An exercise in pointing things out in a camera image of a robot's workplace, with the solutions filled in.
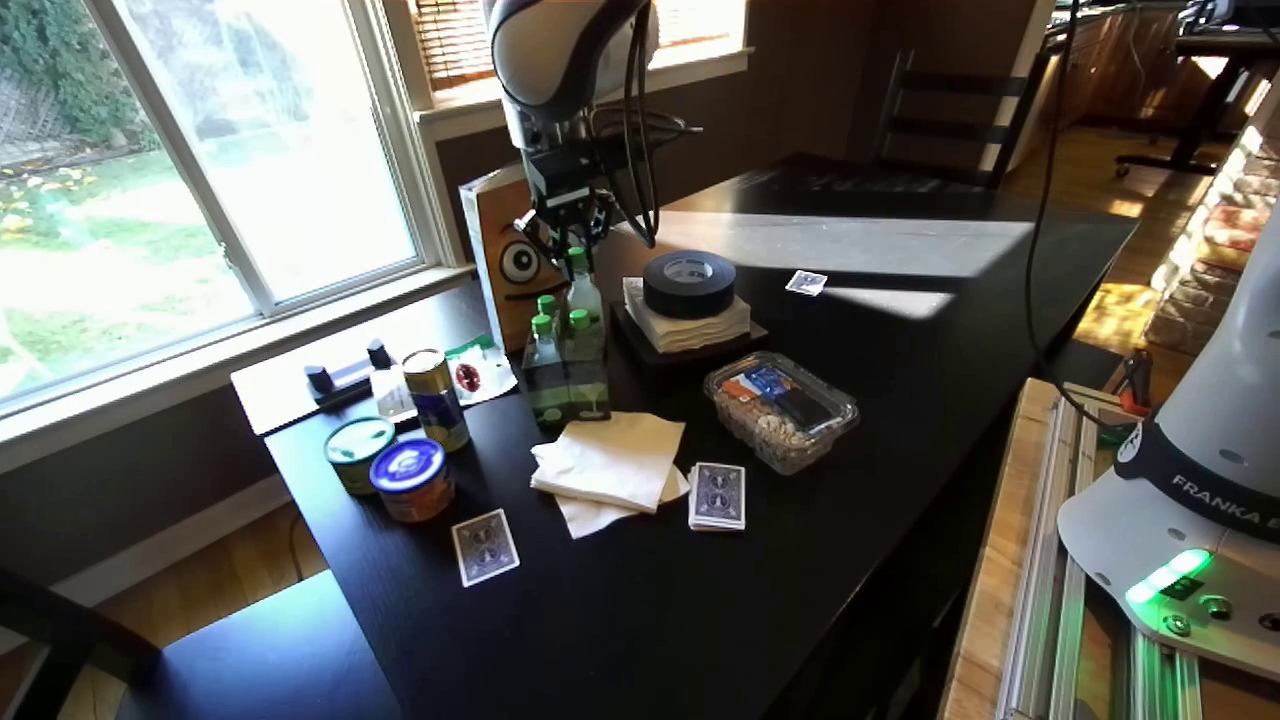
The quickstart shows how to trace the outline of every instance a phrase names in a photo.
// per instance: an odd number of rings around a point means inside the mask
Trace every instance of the tin can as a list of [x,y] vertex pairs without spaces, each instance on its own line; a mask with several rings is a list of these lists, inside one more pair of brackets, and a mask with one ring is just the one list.
[[400,523],[428,523],[450,506],[444,448],[428,437],[408,437],[369,464],[369,485]]
[[374,416],[347,419],[329,437],[325,456],[330,473],[343,479],[347,495],[372,495],[369,464],[392,440],[395,440],[395,428]]
[[462,406],[457,400],[444,354],[435,349],[408,354],[400,369],[402,369],[402,383],[416,406],[416,416],[425,419],[425,431],[444,452],[462,448],[471,437],[467,437]]

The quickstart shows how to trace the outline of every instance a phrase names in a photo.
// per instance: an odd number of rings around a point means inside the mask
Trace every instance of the baseboard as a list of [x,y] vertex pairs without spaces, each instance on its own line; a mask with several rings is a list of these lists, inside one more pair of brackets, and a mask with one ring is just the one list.
[[[286,506],[286,488],[281,475],[255,479],[244,494],[206,506],[202,514],[50,585],[61,596],[70,596],[74,604],[102,604],[121,592],[129,592],[130,585],[195,555],[201,549],[238,532],[244,523],[274,514]],[[0,634],[0,655],[11,651],[18,646],[18,635]]]

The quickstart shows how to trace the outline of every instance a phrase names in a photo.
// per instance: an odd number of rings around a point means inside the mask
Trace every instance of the napkin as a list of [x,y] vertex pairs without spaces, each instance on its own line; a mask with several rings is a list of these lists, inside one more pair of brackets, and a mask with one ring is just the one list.
[[610,412],[609,419],[570,419],[557,445],[534,445],[531,488],[558,502],[570,535],[609,529],[620,518],[657,514],[685,495],[672,468],[685,425],[646,412]]

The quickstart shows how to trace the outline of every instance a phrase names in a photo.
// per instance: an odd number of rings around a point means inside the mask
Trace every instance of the tabletop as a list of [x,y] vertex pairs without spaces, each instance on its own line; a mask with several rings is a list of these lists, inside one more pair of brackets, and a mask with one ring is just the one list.
[[[751,197],[748,179],[706,188],[680,208],[789,212],[812,223],[868,215],[868,203],[838,197]],[[1002,223],[971,203],[879,208]],[[842,284],[953,292],[922,321],[838,297],[789,297],[778,268],[744,268],[738,297],[769,329],[765,349],[859,406],[859,425],[798,475],[769,473],[726,437],[698,394],[704,369],[653,369],[610,333],[615,408],[685,419],[680,468],[748,464],[738,535],[694,535],[685,529],[685,506],[672,506],[570,541],[551,495],[526,488],[534,468],[526,448],[547,437],[518,394],[467,408],[471,445],[448,456],[461,494],[428,529],[392,523],[374,506],[343,495],[329,468],[325,440],[364,416],[364,406],[274,428],[266,452],[408,716],[765,716],[982,428],[1017,406],[1035,369],[1028,300],[1035,346],[1046,349],[1073,329],[1127,228],[1105,215],[1046,219],[959,275],[884,280],[854,265],[833,268]],[[604,287],[667,248],[599,245]],[[477,333],[483,306],[471,280],[425,306],[433,346]],[[488,510],[508,514],[518,568],[461,588],[448,523]]]

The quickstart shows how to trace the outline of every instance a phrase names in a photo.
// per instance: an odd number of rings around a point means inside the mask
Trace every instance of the small box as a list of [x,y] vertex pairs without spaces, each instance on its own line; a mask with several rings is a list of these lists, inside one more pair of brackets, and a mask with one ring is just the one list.
[[833,452],[833,445],[854,428],[859,412],[848,394],[822,383],[778,354],[751,354],[735,363],[706,372],[720,425],[754,448],[754,456],[796,475]]

